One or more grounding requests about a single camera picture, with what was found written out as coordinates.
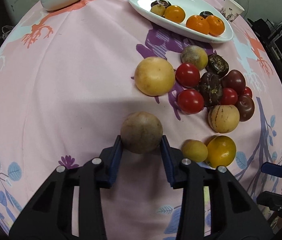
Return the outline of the white oval plate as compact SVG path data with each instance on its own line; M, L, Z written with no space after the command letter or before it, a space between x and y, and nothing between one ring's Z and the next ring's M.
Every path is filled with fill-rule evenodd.
M204 0L128 0L144 18L169 31L207 43L233 39L229 22Z

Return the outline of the red cherry tomato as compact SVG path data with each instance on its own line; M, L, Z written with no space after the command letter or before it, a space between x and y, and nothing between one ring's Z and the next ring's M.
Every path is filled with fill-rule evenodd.
M200 82L200 72L191 63L182 63L176 70L176 79L185 88L194 88Z
M224 88L222 90L222 98L220 105L235 105L238 101L237 92L231 88Z
M194 89L186 89L177 96L177 104L186 114L197 114L204 109L203 96Z

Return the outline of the large orange tangerine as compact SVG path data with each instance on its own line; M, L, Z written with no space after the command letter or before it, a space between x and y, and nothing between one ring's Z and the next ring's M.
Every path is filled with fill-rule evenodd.
M208 21L200 15L192 15L190 16L185 26L191 30L197 31L202 34L209 34L209 23Z

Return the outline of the small tangerine on plate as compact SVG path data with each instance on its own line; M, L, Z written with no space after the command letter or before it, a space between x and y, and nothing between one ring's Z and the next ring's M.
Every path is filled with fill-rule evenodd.
M182 23L185 19L185 11L177 5L171 5L166 8L164 17L172 22Z

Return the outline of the yellow round fruit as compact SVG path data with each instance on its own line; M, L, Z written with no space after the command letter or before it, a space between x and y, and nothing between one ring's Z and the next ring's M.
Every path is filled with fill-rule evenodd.
M134 83L145 95L164 95L175 84L173 66L161 57L147 57L138 64L134 72Z

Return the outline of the paper cup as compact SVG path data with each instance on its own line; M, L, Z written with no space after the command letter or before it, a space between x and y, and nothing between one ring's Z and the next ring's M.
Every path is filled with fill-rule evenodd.
M242 12L244 8L235 0L225 0L220 11L229 22L233 22Z

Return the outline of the dark purple plum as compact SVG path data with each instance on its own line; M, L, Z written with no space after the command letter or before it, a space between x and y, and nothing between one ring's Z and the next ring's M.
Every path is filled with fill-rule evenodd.
M246 80L240 71L234 69L222 79L222 85L224 88L233 89L238 95L240 95L244 92Z
M241 122L248 121L254 114L255 104L248 95L240 95L235 106L239 111Z

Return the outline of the dark wrinkled fruit top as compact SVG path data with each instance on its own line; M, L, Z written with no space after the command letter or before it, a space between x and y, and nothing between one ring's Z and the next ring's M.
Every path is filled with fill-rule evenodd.
M229 72L229 64L220 55L211 54L208 55L206 70L217 75L221 79Z

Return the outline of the dark fruit on plate right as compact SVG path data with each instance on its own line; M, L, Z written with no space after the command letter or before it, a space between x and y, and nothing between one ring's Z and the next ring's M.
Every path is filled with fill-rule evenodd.
M206 19L208 16L213 16L213 13L210 12L210 11L202 11L202 12L200 13L200 16L201 16L202 18Z

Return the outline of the brownish round passion fruit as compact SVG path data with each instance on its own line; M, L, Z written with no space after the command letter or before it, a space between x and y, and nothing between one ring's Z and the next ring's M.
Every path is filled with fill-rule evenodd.
M148 112L134 112L128 115L120 129L125 149L135 154L154 151L162 136L163 126L160 120Z

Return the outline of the tan melon pear fruit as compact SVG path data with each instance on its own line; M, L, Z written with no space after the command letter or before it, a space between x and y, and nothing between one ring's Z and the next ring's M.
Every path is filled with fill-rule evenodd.
M210 127L217 133L229 133L237 128L240 113L234 105L217 105L208 113Z

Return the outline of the dark brown wrinkled fruit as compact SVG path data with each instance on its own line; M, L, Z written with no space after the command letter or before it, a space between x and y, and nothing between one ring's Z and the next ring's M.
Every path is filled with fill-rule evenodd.
M211 72L202 75L198 84L198 91L202 95L206 107L218 105L223 96L219 77Z

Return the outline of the greenish yellow fruit top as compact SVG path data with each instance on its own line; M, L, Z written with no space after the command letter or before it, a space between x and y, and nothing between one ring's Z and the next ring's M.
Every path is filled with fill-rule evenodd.
M208 64L208 55L206 51L199 46L187 46L181 52L181 61L182 63L191 63L201 71Z

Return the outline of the green yellow tomato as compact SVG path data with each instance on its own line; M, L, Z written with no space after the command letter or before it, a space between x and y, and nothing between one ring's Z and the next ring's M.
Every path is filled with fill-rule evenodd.
M236 144L228 136L221 135L212 139L208 145L208 157L206 163L212 167L230 165L236 155Z

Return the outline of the small yellow fruit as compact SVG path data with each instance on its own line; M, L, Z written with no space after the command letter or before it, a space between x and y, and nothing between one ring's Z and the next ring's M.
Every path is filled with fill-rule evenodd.
M185 158L188 158L196 163L203 162L208 157L207 146L198 140L185 141L182 145L181 151Z

